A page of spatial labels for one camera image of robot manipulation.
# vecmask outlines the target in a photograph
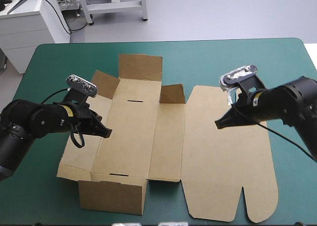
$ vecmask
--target flattened cardboard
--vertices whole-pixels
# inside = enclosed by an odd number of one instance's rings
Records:
[[[161,56],[119,54],[119,77],[162,81],[162,63]]]
[[[278,189],[268,132],[257,126],[218,130],[227,110],[220,88],[195,86],[186,104],[181,180],[194,218],[230,222],[243,187],[250,220],[259,223],[277,206]]]
[[[102,96],[90,108],[113,132],[85,136],[82,149],[68,141],[57,176],[79,181],[84,209],[141,215],[147,179],[181,179],[195,218],[233,220],[243,188],[249,218],[267,219],[278,199],[267,132],[218,130],[221,89],[196,86],[185,104],[181,84],[161,87],[161,70],[161,57],[120,55],[119,79],[96,71]]]

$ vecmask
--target desk drawer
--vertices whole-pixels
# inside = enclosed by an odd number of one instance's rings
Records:
[[[18,49],[40,44],[53,44],[50,32],[46,30],[24,32],[17,34],[0,35],[0,48],[2,50]]]
[[[48,29],[40,14],[0,19],[0,35]]]

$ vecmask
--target gray floor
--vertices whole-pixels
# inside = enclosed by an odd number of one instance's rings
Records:
[[[109,0],[89,0],[90,3]],[[71,42],[131,42],[296,37],[317,66],[317,0],[147,0],[141,12],[94,15],[93,26],[74,32]],[[83,16],[66,14],[72,29]],[[22,79],[14,67],[0,75],[0,111]]]

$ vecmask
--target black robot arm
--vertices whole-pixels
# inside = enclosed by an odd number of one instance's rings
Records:
[[[296,131],[317,160],[317,82],[300,77],[284,85],[267,89],[256,76],[253,65],[238,68],[220,78],[232,108],[215,121],[218,129],[252,125],[265,120],[281,119]],[[232,90],[240,89],[238,100],[231,100]]]
[[[97,87],[76,75],[69,76],[66,82],[70,88],[62,102],[46,105],[15,100],[3,109],[0,119],[0,180],[13,175],[34,140],[48,133],[70,131],[71,140],[78,148],[85,145],[85,134],[110,136],[111,129],[101,123],[102,117],[86,103],[89,96],[97,94]]]

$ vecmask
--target power cord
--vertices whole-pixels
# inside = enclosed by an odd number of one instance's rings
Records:
[[[83,29],[83,28],[85,28],[85,27],[87,26],[88,23],[86,22],[86,24],[85,24],[83,27],[79,28],[79,29],[71,29],[71,28],[69,27],[69,24],[67,23],[67,20],[65,19],[65,23],[66,23],[67,28],[68,28],[68,30],[67,30],[66,27],[64,26],[64,24],[63,24],[63,22],[62,22],[60,16],[58,15],[56,9],[54,8],[54,6],[53,6],[48,0],[45,0],[45,1],[53,8],[55,14],[57,15],[57,17],[58,17],[58,19],[59,19],[61,25],[63,26],[63,28],[64,28],[64,30],[65,30],[65,32],[66,32],[67,34],[71,35],[71,34],[72,34],[72,31],[78,31],[78,30],[81,30],[81,29]]]
[[[239,115],[241,115],[243,118],[245,118],[248,122],[253,123],[253,124],[256,124],[256,125],[258,125],[258,126],[264,128],[264,129],[266,129],[267,131],[270,131],[271,133],[274,133],[274,134],[276,134],[277,136],[279,136],[279,137],[285,139],[286,141],[288,141],[288,142],[290,142],[291,144],[293,144],[293,145],[295,145],[296,147],[298,147],[307,157],[309,157],[309,158],[312,159],[315,163],[317,163],[317,161],[316,161],[303,147],[301,147],[299,144],[295,143],[293,140],[291,140],[291,139],[285,137],[284,135],[282,135],[282,134],[280,134],[280,133],[274,131],[273,129],[270,129],[270,128],[268,128],[268,127],[266,127],[266,126],[264,126],[264,125],[262,125],[262,124],[260,124],[260,123],[258,123],[258,122],[256,122],[256,121],[250,119],[249,117],[247,117],[246,115],[244,115],[243,113],[241,113],[241,112],[234,106],[234,104],[232,104],[231,106],[237,111],[237,113],[238,113]]]
[[[59,91],[56,91],[56,92],[50,94],[49,96],[46,97],[45,100],[43,100],[43,101],[41,102],[41,105],[44,104],[44,103],[45,103],[49,98],[51,98],[52,96],[54,96],[54,95],[56,95],[56,94],[58,94],[58,93],[60,93],[60,92],[67,91],[67,90],[68,90],[68,88],[65,88],[65,89],[61,89],[61,90],[59,90]]]

